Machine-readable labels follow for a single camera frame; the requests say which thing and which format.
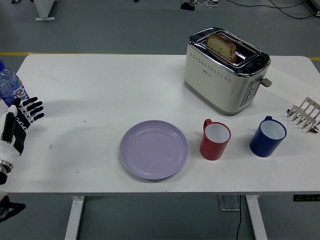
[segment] white toaster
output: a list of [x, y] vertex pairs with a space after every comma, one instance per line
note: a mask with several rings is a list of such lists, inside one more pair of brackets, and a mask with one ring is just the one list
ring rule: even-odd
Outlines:
[[[206, 46], [207, 37], [220, 34], [236, 46], [236, 62], [231, 62]], [[202, 30], [188, 40], [184, 81], [227, 115], [234, 115], [255, 98], [271, 59], [268, 54], [218, 27]]]

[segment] water bottle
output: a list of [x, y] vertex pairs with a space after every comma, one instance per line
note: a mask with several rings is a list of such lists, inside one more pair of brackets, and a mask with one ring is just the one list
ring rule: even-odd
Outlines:
[[16, 98], [29, 98], [19, 77], [0, 60], [0, 97], [10, 107]]

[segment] bread slice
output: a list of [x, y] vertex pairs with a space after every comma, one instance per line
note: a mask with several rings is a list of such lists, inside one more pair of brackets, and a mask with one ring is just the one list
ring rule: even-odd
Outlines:
[[236, 45], [226, 36], [213, 33], [206, 39], [206, 46], [235, 63], [237, 60]]

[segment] mug rim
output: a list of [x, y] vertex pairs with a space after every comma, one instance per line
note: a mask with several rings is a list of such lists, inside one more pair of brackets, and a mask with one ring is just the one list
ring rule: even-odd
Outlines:
[[[211, 124], [219, 124], [219, 125], [224, 126], [224, 127], [228, 130], [228, 132], [229, 132], [229, 137], [228, 137], [228, 139], [227, 139], [226, 141], [223, 141], [223, 142], [212, 141], [212, 140], [207, 136], [207, 134], [206, 134], [206, 129], [207, 129], [207, 127], [208, 127], [209, 125], [211, 125]], [[213, 121], [213, 122], [210, 122], [209, 124], [207, 124], [207, 125], [204, 127], [204, 129], [203, 129], [203, 134], [205, 135], [205, 137], [206, 137], [207, 139], [209, 139], [211, 142], [213, 142], [213, 143], [215, 143], [215, 144], [225, 144], [225, 143], [227, 143], [227, 142], [230, 140], [230, 138], [231, 138], [231, 131], [230, 131], [229, 127], [228, 127], [227, 125], [225, 125], [224, 123], [219, 122], [219, 121]]]
[[[277, 138], [277, 139], [274, 139], [274, 138], [271, 138], [271, 137], [267, 136], [267, 135], [261, 130], [261, 124], [263, 124], [264, 122], [267, 122], [267, 121], [273, 121], [273, 122], [276, 122], [276, 123], [280, 124], [281, 127], [283, 127], [283, 129], [284, 129], [284, 136], [283, 136], [282, 138]], [[286, 127], [285, 127], [281, 122], [279, 122], [279, 121], [277, 121], [277, 120], [275, 120], [275, 119], [264, 119], [262, 122], [260, 122], [260, 124], [259, 124], [259, 129], [260, 129], [261, 133], [262, 133], [264, 136], [266, 136], [266, 137], [269, 138], [269, 139], [275, 140], [275, 141], [283, 140], [283, 139], [285, 139], [285, 137], [287, 136], [287, 129], [286, 129]]]

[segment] toast rack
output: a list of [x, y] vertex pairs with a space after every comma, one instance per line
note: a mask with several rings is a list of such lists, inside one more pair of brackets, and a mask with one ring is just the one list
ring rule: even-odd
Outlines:
[[293, 107], [286, 111], [287, 118], [292, 117], [292, 122], [297, 121], [296, 125], [302, 124], [301, 129], [307, 128], [307, 133], [317, 134], [319, 132], [316, 118], [320, 115], [320, 105], [307, 97], [300, 106]]

